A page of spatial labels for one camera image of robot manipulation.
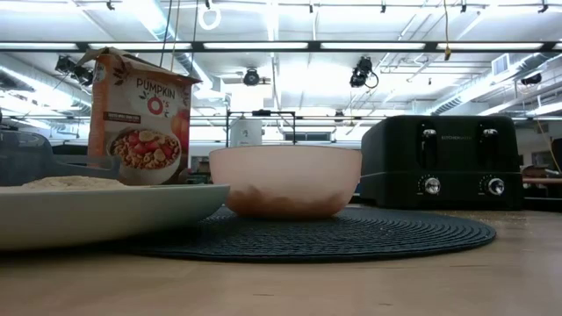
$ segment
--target placemat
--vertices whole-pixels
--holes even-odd
[[[348,207],[332,219],[238,218],[223,208],[195,226],[125,241],[140,255],[221,262],[349,262],[476,248],[495,237],[474,220],[427,212]]]

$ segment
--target white plate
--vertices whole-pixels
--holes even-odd
[[[0,193],[0,250],[109,241],[204,219],[228,185]]]

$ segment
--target cereal box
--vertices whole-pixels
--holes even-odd
[[[121,158],[128,185],[176,183],[187,166],[191,86],[197,79],[172,73],[127,52],[104,48],[95,60],[90,155]]]

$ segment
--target pink bowl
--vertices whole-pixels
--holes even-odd
[[[210,153],[216,184],[230,184],[227,206],[240,216],[320,219],[351,200],[361,153],[336,147],[232,147]]]

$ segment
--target counter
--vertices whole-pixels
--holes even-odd
[[[0,258],[0,315],[554,315],[562,215],[439,212],[496,228],[483,248],[337,264],[188,262],[91,251]]]

